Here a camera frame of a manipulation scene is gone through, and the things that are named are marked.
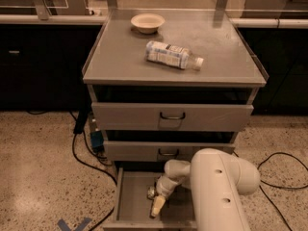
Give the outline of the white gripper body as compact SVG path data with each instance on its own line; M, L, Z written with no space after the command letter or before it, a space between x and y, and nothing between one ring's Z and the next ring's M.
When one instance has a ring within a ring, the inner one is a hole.
M165 174L161 175L156 183L156 192L158 195L168 199L174 192L175 188L180 185L179 178L169 178Z

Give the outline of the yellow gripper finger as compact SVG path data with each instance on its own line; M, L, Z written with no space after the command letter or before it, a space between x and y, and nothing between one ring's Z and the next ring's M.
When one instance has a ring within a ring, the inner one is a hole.
M165 203L166 203L166 198L164 196L162 196L162 195L155 196L153 203L152 203L150 216L152 216L153 218L158 216L160 214L162 208L164 207Z

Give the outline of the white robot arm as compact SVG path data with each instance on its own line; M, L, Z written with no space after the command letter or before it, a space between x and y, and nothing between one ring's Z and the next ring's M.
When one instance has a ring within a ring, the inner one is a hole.
M197 231L251 231L240 196L255 193L259 170L251 162L206 148L190 161L169 160L158 178L150 216L155 218L175 188L188 183Z

